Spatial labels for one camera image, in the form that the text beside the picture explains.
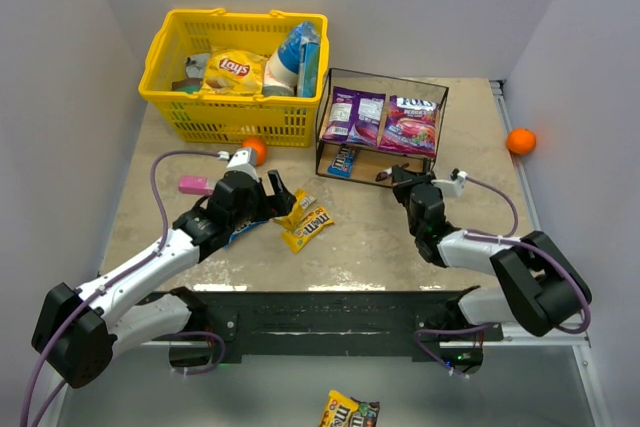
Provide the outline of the brown chocolate bar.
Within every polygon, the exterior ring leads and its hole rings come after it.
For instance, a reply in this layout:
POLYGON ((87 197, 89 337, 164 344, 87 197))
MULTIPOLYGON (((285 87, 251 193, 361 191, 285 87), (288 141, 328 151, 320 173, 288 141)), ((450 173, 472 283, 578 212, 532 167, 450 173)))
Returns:
POLYGON ((383 181, 391 179, 391 178, 392 178, 392 169, 388 168, 388 169, 385 169, 385 170, 382 170, 382 171, 378 172, 376 174, 375 181, 376 182, 383 182, 383 181))

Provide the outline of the purple Fox's berries bag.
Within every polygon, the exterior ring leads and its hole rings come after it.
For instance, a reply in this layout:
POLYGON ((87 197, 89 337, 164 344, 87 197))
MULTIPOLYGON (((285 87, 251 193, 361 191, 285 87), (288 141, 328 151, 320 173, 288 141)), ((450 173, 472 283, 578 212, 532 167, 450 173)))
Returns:
POLYGON ((438 103, 392 95, 378 148, 434 159, 439 120, 440 105, 438 103))

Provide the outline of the purple candy bag back side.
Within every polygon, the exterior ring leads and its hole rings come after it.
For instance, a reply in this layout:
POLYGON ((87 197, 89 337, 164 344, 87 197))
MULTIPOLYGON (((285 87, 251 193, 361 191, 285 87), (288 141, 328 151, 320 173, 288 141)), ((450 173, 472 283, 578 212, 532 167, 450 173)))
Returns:
POLYGON ((376 147, 386 95, 335 87, 321 139, 376 147))

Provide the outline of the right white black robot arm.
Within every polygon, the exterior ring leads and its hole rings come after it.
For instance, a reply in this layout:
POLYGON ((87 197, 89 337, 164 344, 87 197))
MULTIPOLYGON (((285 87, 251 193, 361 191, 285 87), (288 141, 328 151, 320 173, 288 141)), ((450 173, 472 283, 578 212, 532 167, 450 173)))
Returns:
POLYGON ((493 275, 496 289, 473 288, 456 302, 469 330, 515 322, 542 337, 552 330, 582 334, 592 321, 592 294, 552 239, 535 230, 518 237, 454 226, 445 200, 459 197, 480 180, 455 169, 446 179, 413 172, 404 165, 386 169, 392 192, 404 207, 420 256, 442 268, 462 268, 493 275))

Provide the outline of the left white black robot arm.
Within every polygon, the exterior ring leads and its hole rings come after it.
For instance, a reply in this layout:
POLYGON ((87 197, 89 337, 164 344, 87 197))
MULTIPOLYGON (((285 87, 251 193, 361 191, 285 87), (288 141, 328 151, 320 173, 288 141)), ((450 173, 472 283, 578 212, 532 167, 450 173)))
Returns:
POLYGON ((231 168, 212 193, 198 199, 160 238, 108 274, 78 288, 66 283, 45 296, 31 340, 41 364, 51 366, 72 388, 94 381, 120 353, 181 332, 196 313, 182 289, 143 300, 175 275, 225 247, 251 222, 288 215, 296 202, 276 170, 266 193, 254 169, 231 168))

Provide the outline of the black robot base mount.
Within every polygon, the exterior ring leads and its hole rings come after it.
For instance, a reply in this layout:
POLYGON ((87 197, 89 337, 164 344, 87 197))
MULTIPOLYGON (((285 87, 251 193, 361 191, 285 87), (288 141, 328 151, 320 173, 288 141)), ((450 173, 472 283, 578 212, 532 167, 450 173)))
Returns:
POLYGON ((492 326, 469 332, 459 291, 192 292, 185 336, 165 335, 174 368, 199 368, 248 356, 441 358, 465 374, 500 341, 492 326))

